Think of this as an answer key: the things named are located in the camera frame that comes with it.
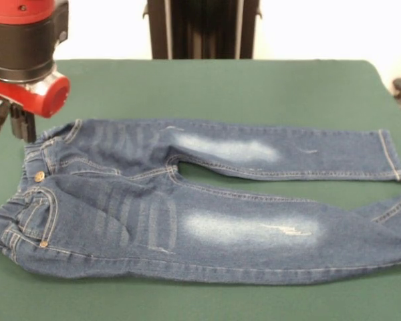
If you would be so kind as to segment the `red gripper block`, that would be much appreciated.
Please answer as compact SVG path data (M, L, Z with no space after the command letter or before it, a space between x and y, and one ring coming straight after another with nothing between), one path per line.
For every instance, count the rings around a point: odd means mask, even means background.
M0 98L10 103L11 129L16 138L26 143L36 140L35 115L50 118L65 104L70 92L70 81L59 72L46 78L26 83L11 84L0 81Z

